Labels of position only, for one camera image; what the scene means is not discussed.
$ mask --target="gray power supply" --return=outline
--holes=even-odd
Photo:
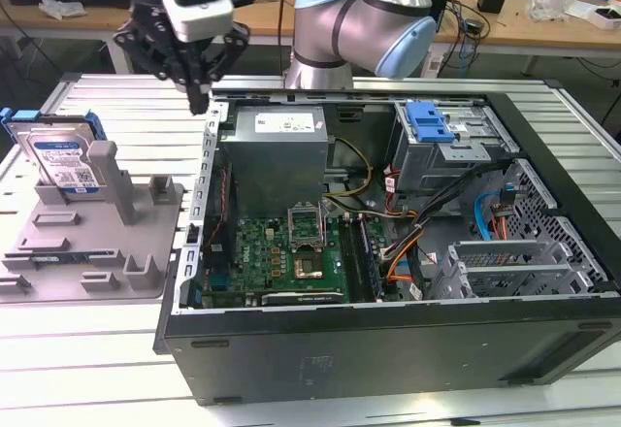
[[[239,107],[220,142],[233,166],[240,217],[286,216],[323,192],[328,134],[321,107]]]

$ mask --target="robotic arm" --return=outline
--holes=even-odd
[[[390,79],[410,75],[436,33],[431,0],[296,0],[285,86],[353,86],[349,63]]]
[[[231,0],[131,0],[131,18],[114,41],[159,80],[173,80],[187,94],[190,111],[207,111],[212,82],[219,81],[248,45],[249,29],[233,21]],[[223,36],[224,49],[205,51]]]
[[[352,87],[347,62],[385,78],[418,66],[436,31],[431,0],[296,0],[289,88]],[[203,114],[219,81],[248,46],[249,29],[233,21],[231,0],[132,0],[131,18],[114,41],[142,67],[187,94]],[[208,58],[213,38],[224,49]]]

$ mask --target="open computer tower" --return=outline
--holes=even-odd
[[[162,319],[201,405],[545,384],[621,244],[504,94],[217,91]]]

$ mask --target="sticker label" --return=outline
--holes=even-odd
[[[395,179],[386,178],[386,192],[395,192]]]
[[[257,133],[314,133],[312,114],[258,114],[254,118]]]
[[[435,252],[430,252],[429,254],[425,254],[425,257],[427,258],[424,260],[421,260],[420,265],[438,264],[438,255]]]
[[[418,289],[418,286],[416,286],[414,283],[409,286],[409,294],[411,294],[411,297],[414,298],[416,301],[420,301],[421,299],[423,299],[423,292]]]
[[[90,166],[81,159],[83,151],[78,143],[35,143],[34,147],[58,187],[93,192],[92,188],[99,186]]]
[[[30,260],[32,260],[33,262],[60,262],[60,259],[58,257],[54,257],[51,255],[48,256],[33,256],[30,257]]]
[[[448,126],[448,129],[450,129],[452,133],[467,133],[468,132],[468,126],[466,126],[464,123],[448,123],[447,126]]]

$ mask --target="motherboard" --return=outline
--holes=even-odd
[[[207,270],[206,308],[349,303],[379,298],[379,218],[239,219],[234,263]],[[357,254],[366,249],[367,254]]]

